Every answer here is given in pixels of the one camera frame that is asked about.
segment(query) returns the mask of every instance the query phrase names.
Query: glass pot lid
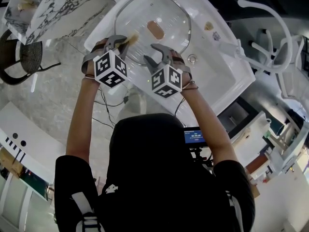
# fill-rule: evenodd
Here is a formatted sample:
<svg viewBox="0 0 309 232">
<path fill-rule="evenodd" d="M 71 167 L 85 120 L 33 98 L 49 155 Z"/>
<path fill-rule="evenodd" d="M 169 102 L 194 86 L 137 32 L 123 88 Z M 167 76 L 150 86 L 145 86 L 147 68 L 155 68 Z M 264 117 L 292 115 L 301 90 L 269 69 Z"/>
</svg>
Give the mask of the glass pot lid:
<svg viewBox="0 0 309 232">
<path fill-rule="evenodd" d="M 191 18 L 175 0 L 130 0 L 117 13 L 113 30 L 114 34 L 138 37 L 126 56 L 146 66 L 144 55 L 161 60 L 151 44 L 168 46 L 180 54 L 185 51 L 191 40 Z"/>
</svg>

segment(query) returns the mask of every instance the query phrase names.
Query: black and white cube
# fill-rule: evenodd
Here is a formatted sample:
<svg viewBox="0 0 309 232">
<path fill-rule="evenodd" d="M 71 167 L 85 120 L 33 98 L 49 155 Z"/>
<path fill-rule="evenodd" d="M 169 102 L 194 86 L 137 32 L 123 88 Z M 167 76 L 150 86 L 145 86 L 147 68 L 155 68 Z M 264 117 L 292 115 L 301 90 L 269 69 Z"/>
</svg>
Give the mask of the black and white cube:
<svg viewBox="0 0 309 232">
<path fill-rule="evenodd" d="M 126 63 L 112 50 L 103 56 L 93 59 L 95 65 L 95 80 L 110 88 L 120 85 L 127 80 Z"/>
<path fill-rule="evenodd" d="M 153 92 L 163 98 L 169 98 L 181 92 L 183 87 L 182 73 L 182 70 L 176 70 L 167 64 L 152 75 Z"/>
</svg>

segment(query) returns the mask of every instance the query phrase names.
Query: marble countertop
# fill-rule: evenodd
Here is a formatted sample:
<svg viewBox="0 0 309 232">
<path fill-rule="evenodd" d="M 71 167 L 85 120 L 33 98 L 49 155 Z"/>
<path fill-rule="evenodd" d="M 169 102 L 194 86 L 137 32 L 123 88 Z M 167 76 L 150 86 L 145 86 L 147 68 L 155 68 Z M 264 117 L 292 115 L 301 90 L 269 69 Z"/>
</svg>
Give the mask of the marble countertop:
<svg viewBox="0 0 309 232">
<path fill-rule="evenodd" d="M 2 22 L 23 43 L 82 36 L 114 6 L 112 0 L 36 0 L 36 9 L 19 11 L 10 0 Z"/>
</svg>

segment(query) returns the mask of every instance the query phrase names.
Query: wrist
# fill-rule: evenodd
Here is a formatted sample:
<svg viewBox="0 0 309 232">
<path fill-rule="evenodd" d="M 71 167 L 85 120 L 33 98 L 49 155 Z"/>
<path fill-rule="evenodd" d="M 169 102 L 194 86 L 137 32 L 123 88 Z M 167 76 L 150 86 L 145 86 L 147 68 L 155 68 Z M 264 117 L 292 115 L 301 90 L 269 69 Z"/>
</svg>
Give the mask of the wrist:
<svg viewBox="0 0 309 232">
<path fill-rule="evenodd" d="M 189 73 L 183 72 L 183 87 L 186 86 L 191 81 Z"/>
<path fill-rule="evenodd" d="M 87 73 L 86 74 L 87 75 L 92 75 L 92 76 L 95 75 L 95 65 L 94 65 L 93 60 L 88 62 Z"/>
<path fill-rule="evenodd" d="M 93 88 L 97 91 L 98 88 L 100 87 L 100 83 L 98 83 L 94 79 L 83 78 L 82 79 L 82 86 L 87 86 L 87 88 Z"/>
<path fill-rule="evenodd" d="M 195 83 L 190 83 L 185 89 L 182 90 L 182 96 L 192 95 L 198 92 L 198 86 Z"/>
</svg>

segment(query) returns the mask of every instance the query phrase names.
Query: bracelet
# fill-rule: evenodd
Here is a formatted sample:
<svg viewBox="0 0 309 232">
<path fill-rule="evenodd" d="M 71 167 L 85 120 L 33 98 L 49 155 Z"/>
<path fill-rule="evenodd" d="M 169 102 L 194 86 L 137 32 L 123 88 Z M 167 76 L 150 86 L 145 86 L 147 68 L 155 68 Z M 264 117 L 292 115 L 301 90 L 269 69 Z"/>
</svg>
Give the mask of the bracelet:
<svg viewBox="0 0 309 232">
<path fill-rule="evenodd" d="M 84 78 L 95 80 L 95 77 L 93 75 L 85 75 Z"/>
<path fill-rule="evenodd" d="M 188 87 L 191 83 L 195 83 L 195 81 L 193 81 L 192 78 L 191 78 L 191 80 L 187 83 L 187 85 L 183 86 L 183 89 L 185 89 L 186 87 Z"/>
<path fill-rule="evenodd" d="M 193 81 L 193 80 L 191 79 L 190 82 L 189 82 L 187 85 L 185 85 L 185 86 L 183 87 L 183 90 L 182 90 L 182 91 L 184 91 L 184 90 L 198 89 L 198 87 L 187 88 L 187 87 L 188 87 L 190 84 L 192 84 L 192 83 L 195 83 L 195 81 Z"/>
</svg>

